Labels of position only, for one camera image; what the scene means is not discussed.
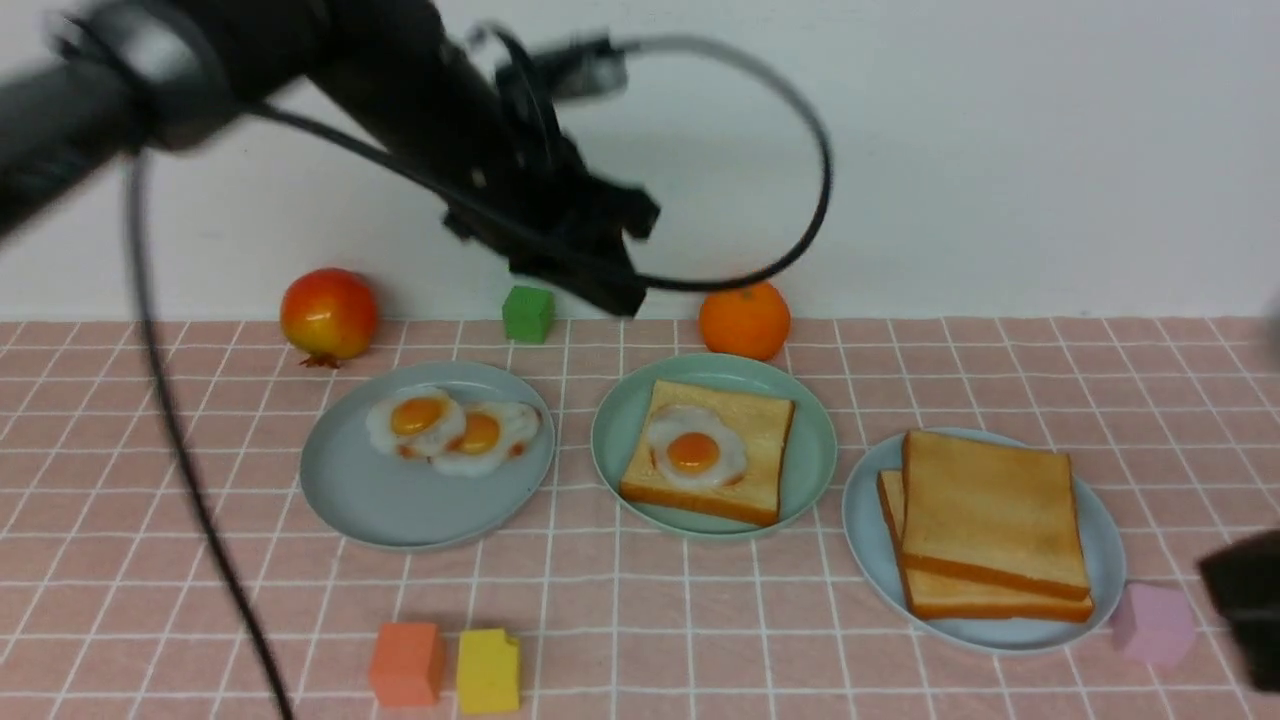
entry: foam block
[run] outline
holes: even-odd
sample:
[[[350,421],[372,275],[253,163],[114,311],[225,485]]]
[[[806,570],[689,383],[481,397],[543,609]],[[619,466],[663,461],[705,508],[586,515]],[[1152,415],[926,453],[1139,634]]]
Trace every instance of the foam block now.
[[[1116,650],[1148,665],[1176,665],[1196,643],[1196,616],[1180,591],[1129,583],[1111,618]]]
[[[463,715],[520,710],[520,638],[500,628],[462,633],[458,708]]]
[[[502,304],[507,340],[540,345],[556,322],[556,296],[545,290],[516,286]]]
[[[440,701],[444,637],[431,623],[385,623],[378,630],[369,685],[383,707],[424,707]]]

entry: grid pattern tablecloth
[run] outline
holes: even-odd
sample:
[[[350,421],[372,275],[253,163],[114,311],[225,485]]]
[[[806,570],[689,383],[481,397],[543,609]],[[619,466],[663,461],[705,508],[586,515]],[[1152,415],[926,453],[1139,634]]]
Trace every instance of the grid pattern tablecloth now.
[[[1280,520],[1280,375],[1254,320],[800,320],[777,364],[831,410],[837,477],[792,528],[731,544],[653,532],[588,450],[620,374],[700,350],[691,323],[561,323],[544,347],[512,347],[492,322],[389,324],[337,374],[300,368],[271,323],[164,331],[210,501],[300,717],[456,716],[452,692],[379,714],[365,678],[390,619],[518,633],[521,716],[540,720],[1280,716],[1235,679],[1193,568]],[[0,324],[0,717],[271,717],[134,345],[125,324]],[[312,421],[365,378],[449,359],[509,368],[558,409],[543,489],[467,547],[343,542],[296,489]],[[1190,657],[1153,671],[1098,632],[997,662],[887,610],[850,555],[840,492],[868,445],[919,425],[1069,450],[1123,528],[1132,577],[1193,598]]]

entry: black cable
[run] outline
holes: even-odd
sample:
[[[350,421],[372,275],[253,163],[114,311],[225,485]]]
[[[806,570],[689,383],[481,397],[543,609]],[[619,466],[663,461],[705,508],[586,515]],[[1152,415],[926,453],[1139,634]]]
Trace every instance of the black cable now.
[[[419,173],[403,160],[337,128],[265,104],[250,106],[246,111],[259,118],[307,132],[348,150],[371,163],[376,163],[378,165],[381,165],[383,168],[430,190],[449,204],[458,205],[471,210],[472,213],[484,215],[503,232],[524,242],[531,251],[564,263],[566,265],[577,266],[582,270],[590,272],[604,282],[676,292],[722,292],[728,290],[740,290],[760,283],[795,264],[795,261],[809,250],[814,238],[818,237],[818,231],[822,229],[822,223],[827,218],[827,208],[831,204],[831,188],[833,182],[831,138],[827,136],[827,131],[823,127],[822,120],[818,118],[818,113],[813,109],[813,105],[804,97],[804,95],[800,94],[799,90],[795,88],[795,86],[792,86],[785,77],[769,65],[748,53],[716,40],[696,36],[654,36],[650,38],[627,41],[618,47],[621,53],[627,54],[689,54],[718,60],[754,77],[762,85],[782,97],[782,100],[786,101],[786,104],[790,105],[797,115],[800,115],[800,119],[804,120],[804,124],[813,133],[814,141],[818,145],[818,154],[822,165],[822,186],[818,192],[818,202],[814,206],[813,217],[810,218],[808,227],[801,233],[800,240],[791,247],[791,250],[782,255],[782,258],[771,263],[762,270],[723,281],[689,281],[620,270],[614,265],[604,263],[593,255],[564,249],[562,243],[552,241],[552,238],[547,237],[545,233],[532,229],[522,222],[511,218],[502,210],[498,210],[485,202],[483,199],[476,197],[468,190],[462,190]]]
[[[124,196],[124,218],[127,228],[125,245],[133,279],[136,313],[142,332],[142,345],[146,350],[147,365],[151,369],[156,400],[160,404],[165,433],[169,436],[169,443],[178,461],[178,473],[187,484],[191,509],[200,523],[200,529],[205,533],[209,550],[214,556],[214,565],[218,566],[218,574],[221,575],[223,583],[230,591],[232,600],[236,601],[236,607],[244,620],[244,626],[248,629],[250,639],[253,643],[253,651],[261,661],[264,673],[266,673],[266,680],[271,688],[271,694],[275,697],[280,717],[292,720],[293,708],[289,705],[288,689],[284,687],[284,679],[280,676],[280,669],[271,655],[271,647],[266,641],[265,633],[262,633],[262,626],[253,612],[253,607],[250,605],[248,594],[244,592],[236,574],[236,568],[232,565],[227,547],[218,534],[212,514],[205,502],[204,487],[197,477],[196,464],[192,461],[191,454],[187,451],[186,442],[183,441],[182,425],[178,421],[178,410],[173,400],[173,392],[169,389],[169,382],[165,379],[164,360],[160,357],[160,342],[155,329],[155,311],[151,304],[151,272],[147,258],[146,232],[147,160],[145,152],[145,150],[137,150],[131,155],[128,187]]]
[[[801,255],[804,255],[804,252],[813,243],[813,240],[817,237],[827,214],[832,187],[831,142],[822,127],[822,122],[818,119],[817,113],[809,102],[785,78],[782,78],[782,76],[772,70],[768,65],[745,53],[713,40],[684,36],[655,37],[626,44],[622,49],[626,53],[640,54],[686,53],[721,60],[759,79],[767,87],[782,96],[782,99],[791,105],[801,119],[804,119],[818,143],[822,160],[822,190],[808,228],[801,234],[800,241],[796,242],[796,245],[780,260],[774,261],[763,270],[728,281],[684,281],[646,275],[643,273],[623,273],[608,263],[602,263],[594,256],[561,250],[557,243],[549,242],[549,238],[547,238],[543,233],[539,233],[518,220],[507,217],[495,208],[488,206],[488,204],[476,199],[470,192],[451,187],[447,183],[442,183],[434,178],[424,176],[397,158],[335,128],[325,126],[324,123],[285,113],[283,110],[276,110],[268,105],[255,105],[248,108],[247,111],[260,118],[289,126],[303,132],[308,132],[323,140],[328,140],[334,145],[376,163],[378,165],[381,165],[401,177],[404,177],[406,179],[431,190],[448,202],[453,202],[475,213],[486,215],[495,225],[499,225],[513,237],[526,242],[538,252],[552,256],[562,263],[579,265],[613,282],[643,284],[655,290],[672,290],[681,292],[718,292],[755,284],[772,278],[794,264]],[[111,60],[116,59],[108,54],[108,61]],[[250,634],[253,651],[261,662],[264,673],[266,674],[268,684],[270,685],[280,717],[284,720],[293,720],[293,708],[289,702],[288,689],[285,688],[279,666],[275,662],[275,657],[271,653],[270,643],[262,632],[261,623],[253,611],[248,594],[241,584],[234,565],[232,564],[227,548],[219,537],[212,514],[205,501],[204,487],[200,482],[191,454],[187,451],[182,425],[178,420],[178,411],[173,398],[173,392],[169,388],[169,382],[165,375],[164,360],[160,354],[160,343],[155,329],[155,311],[152,309],[151,299],[145,206],[147,179],[147,159],[145,152],[146,151],[141,149],[141,146],[131,152],[128,186],[125,191],[125,242],[129,255],[129,270],[133,279],[136,313],[142,333],[147,365],[155,387],[156,400],[160,405],[165,433],[168,434],[174,457],[178,462],[178,471],[187,486],[192,514],[200,524],[218,573],[230,592],[232,600],[234,601],[241,619],[243,620]]]

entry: bread slice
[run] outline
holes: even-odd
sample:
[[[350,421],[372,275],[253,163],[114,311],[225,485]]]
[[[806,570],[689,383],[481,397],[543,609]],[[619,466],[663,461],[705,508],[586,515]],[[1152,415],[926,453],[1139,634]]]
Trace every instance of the bread slice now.
[[[988,583],[963,580],[928,570],[910,570],[902,565],[902,525],[906,520],[906,496],[901,470],[881,470],[881,511],[893,541],[902,575],[902,593],[908,610],[920,620],[969,619],[1059,620],[1084,623],[1093,616],[1093,598],[1061,600],[1039,593],[1009,589]]]
[[[658,471],[646,430],[654,413],[668,405],[694,405],[710,410],[742,438],[746,446],[746,471],[741,479],[717,488],[690,491],[669,483]],[[657,380],[644,429],[622,475],[618,495],[627,502],[678,507],[760,527],[772,525],[778,521],[782,459],[794,416],[795,402],[787,398]]]
[[[908,569],[1089,596],[1068,455],[911,430],[902,477]]]

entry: green cube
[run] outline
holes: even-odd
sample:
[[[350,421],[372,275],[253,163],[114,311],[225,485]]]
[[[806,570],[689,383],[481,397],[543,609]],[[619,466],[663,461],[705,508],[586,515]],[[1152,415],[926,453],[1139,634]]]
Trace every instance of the green cube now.
[[[536,287],[516,286],[502,304],[507,340],[541,345],[556,322],[556,296]]]

